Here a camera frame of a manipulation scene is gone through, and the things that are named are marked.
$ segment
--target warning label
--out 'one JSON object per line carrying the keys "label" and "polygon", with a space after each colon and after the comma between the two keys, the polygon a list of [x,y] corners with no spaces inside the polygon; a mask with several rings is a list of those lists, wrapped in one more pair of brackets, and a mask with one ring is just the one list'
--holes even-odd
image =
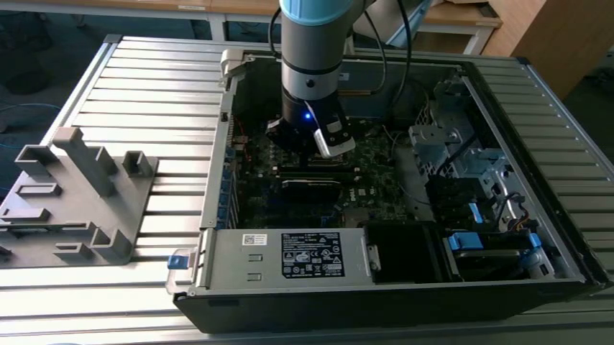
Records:
{"label": "warning label", "polygon": [[282,234],[286,278],[344,277],[339,232]]}

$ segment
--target floor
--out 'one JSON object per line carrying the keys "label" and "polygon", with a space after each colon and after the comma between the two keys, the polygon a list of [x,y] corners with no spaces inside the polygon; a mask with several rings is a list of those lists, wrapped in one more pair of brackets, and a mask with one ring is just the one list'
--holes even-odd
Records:
{"label": "floor", "polygon": [[[15,96],[0,86],[0,102],[9,104],[45,103],[63,105],[87,65],[107,34],[131,36],[210,39],[208,25],[178,19],[150,19],[127,17],[86,17],[87,26],[76,28],[67,14],[49,14],[45,28],[54,39],[54,46],[37,53],[40,64],[52,76],[49,86],[28,96]],[[266,24],[232,23],[232,40],[266,42]],[[361,40],[361,46],[374,47],[374,42]],[[609,157],[614,157],[614,136],[607,121],[614,111],[614,81],[597,85],[583,80],[566,99],[566,105],[585,126],[593,139]],[[24,144],[39,143],[51,125],[56,110],[52,108],[13,108],[0,112],[0,124],[8,129],[0,132],[0,198],[17,177],[19,170],[12,163]]]}

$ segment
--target aluminum extrusion table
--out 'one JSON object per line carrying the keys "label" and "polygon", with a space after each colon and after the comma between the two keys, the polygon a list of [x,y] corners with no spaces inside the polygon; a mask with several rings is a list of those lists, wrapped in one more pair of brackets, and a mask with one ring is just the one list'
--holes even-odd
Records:
{"label": "aluminum extrusion table", "polygon": [[[611,290],[501,322],[223,336],[196,330],[166,292],[166,260],[178,248],[196,244],[222,95],[219,62],[232,47],[267,49],[248,43],[107,38],[43,144],[58,126],[79,126],[87,143],[104,145],[112,155],[142,150],[160,158],[135,256],[126,266],[0,270],[0,344],[271,344],[421,336],[454,336],[454,344],[577,344],[611,337]],[[513,58],[415,55],[475,63],[578,228],[614,270],[613,165],[533,67]],[[188,283],[190,272],[182,274],[179,282]]]}

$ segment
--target wooden table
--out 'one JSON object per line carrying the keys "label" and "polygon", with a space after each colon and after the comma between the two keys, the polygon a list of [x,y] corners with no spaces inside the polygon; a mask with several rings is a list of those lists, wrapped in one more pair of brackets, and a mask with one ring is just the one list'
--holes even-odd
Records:
{"label": "wooden table", "polygon": [[[227,40],[226,22],[268,23],[278,7],[279,0],[211,0],[211,16],[216,17],[211,22],[214,40]],[[429,10],[418,31],[469,35],[471,38],[462,52],[479,54],[502,23],[499,18],[485,17],[477,5],[443,3]]]}
{"label": "wooden table", "polygon": [[[228,22],[268,23],[279,0],[13,0],[0,10],[123,17],[207,20],[215,41],[227,40]],[[434,6],[421,32],[469,35],[466,54],[479,54],[501,19],[483,17],[474,5]]]}

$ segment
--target blue plastic clip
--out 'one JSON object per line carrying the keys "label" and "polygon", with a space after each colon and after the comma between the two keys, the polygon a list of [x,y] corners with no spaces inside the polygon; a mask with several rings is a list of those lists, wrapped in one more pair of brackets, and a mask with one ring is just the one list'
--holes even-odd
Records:
{"label": "blue plastic clip", "polygon": [[188,257],[183,255],[171,255],[166,266],[170,270],[187,270],[188,269]]}
{"label": "blue plastic clip", "polygon": [[479,213],[479,209],[478,209],[477,203],[469,203],[469,209],[470,209],[471,212],[473,212],[473,218],[475,219],[475,222],[477,222],[478,224],[483,223],[483,218],[482,218],[482,214]]}
{"label": "blue plastic clip", "polygon": [[534,248],[541,247],[541,239],[539,239],[538,234],[531,233],[529,235],[529,241],[530,241],[530,244],[534,246]]}
{"label": "blue plastic clip", "polygon": [[450,249],[483,249],[482,241],[477,232],[457,232],[449,237]]}

